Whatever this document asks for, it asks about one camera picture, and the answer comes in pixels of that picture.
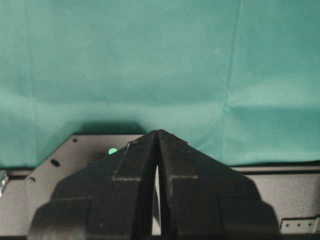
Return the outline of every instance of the teal fabric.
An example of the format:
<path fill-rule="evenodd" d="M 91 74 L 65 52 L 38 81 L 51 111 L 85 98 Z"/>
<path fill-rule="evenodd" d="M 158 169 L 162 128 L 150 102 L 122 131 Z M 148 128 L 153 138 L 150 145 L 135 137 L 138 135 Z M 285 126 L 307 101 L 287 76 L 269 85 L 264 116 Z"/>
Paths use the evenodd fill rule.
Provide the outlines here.
<path fill-rule="evenodd" d="M 320 159 L 318 0 L 0 0 L 0 166 L 165 129 L 228 165 Z"/>

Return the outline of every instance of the mounting hole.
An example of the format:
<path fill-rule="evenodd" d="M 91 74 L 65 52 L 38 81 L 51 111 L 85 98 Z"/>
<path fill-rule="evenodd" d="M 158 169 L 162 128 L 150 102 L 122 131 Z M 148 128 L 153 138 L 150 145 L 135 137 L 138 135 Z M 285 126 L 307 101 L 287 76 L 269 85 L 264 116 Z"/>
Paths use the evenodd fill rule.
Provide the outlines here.
<path fill-rule="evenodd" d="M 34 184 L 36 182 L 35 178 L 34 177 L 29 177 L 28 178 L 28 183 L 29 184 Z"/>
<path fill-rule="evenodd" d="M 56 168 L 60 167 L 60 163 L 59 163 L 57 160 L 55 160 L 55 159 L 51 159 L 51 164 L 52 164 L 53 166 L 55 166 Z"/>

